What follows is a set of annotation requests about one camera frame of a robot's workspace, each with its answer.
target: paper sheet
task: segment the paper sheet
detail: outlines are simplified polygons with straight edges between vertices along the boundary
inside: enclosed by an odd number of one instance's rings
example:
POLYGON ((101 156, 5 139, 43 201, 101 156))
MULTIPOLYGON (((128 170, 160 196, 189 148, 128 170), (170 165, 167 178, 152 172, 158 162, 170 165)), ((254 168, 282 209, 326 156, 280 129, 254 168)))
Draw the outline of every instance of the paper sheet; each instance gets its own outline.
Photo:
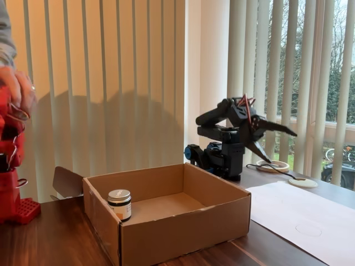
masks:
POLYGON ((330 266, 355 265, 355 210, 284 182, 247 190, 253 221, 330 266))

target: table surface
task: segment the table surface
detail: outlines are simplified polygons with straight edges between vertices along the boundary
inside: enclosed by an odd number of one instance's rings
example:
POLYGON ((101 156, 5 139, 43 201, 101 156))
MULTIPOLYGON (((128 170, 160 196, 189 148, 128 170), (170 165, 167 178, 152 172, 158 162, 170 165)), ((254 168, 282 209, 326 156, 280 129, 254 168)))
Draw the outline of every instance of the table surface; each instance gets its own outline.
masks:
MULTIPOLYGON (((249 188, 279 180, 287 181, 288 177, 245 168, 241 181, 236 184, 249 188)), ((310 192, 355 209, 353 191, 316 181, 319 186, 309 189, 310 192)), ((84 213, 82 197, 44 203, 41 208, 40 216, 26 226, 0 226, 0 265, 112 265, 84 213)), ((245 237, 159 265, 325 264, 251 221, 249 234, 245 237)))

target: person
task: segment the person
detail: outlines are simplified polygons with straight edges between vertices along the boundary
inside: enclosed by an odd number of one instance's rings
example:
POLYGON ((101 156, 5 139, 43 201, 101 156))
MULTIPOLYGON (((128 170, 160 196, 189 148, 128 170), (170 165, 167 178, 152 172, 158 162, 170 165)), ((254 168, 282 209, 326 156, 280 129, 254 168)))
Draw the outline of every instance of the person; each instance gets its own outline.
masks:
POLYGON ((28 75, 16 69, 16 55, 10 18, 4 0, 0 0, 0 82, 9 88, 11 104, 30 115, 37 102, 36 90, 28 75))

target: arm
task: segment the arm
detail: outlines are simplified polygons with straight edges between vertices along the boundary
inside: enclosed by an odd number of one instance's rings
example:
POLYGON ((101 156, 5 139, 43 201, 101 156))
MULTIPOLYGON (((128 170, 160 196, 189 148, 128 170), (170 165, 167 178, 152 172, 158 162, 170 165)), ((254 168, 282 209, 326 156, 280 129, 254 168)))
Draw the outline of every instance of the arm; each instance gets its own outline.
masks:
POLYGON ((0 0, 0 67, 14 68, 16 47, 11 37, 10 18, 4 0, 0 0))

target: cable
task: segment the cable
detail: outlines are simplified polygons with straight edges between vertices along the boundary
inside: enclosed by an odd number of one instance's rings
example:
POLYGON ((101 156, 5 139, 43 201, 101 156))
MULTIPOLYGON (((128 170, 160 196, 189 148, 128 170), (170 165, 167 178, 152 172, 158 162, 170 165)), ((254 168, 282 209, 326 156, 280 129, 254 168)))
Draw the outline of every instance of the cable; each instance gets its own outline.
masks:
POLYGON ((252 163, 250 163, 250 164, 247 164, 246 165, 246 167, 247 168, 249 168, 248 166, 254 166, 254 167, 262 167, 262 166, 268 166, 268 167, 271 167, 272 169, 274 169, 276 172, 278 172, 278 173, 281 173, 281 174, 283 174, 283 175, 286 175, 286 176, 290 176, 290 177, 292 177, 294 180, 297 180, 297 178, 295 178, 293 175, 291 175, 290 173, 284 173, 284 172, 281 172, 281 171, 279 171, 278 169, 276 169, 275 167, 273 167, 273 165, 272 164, 270 164, 270 163, 264 163, 264 164, 262 164, 262 165, 253 165, 252 163))

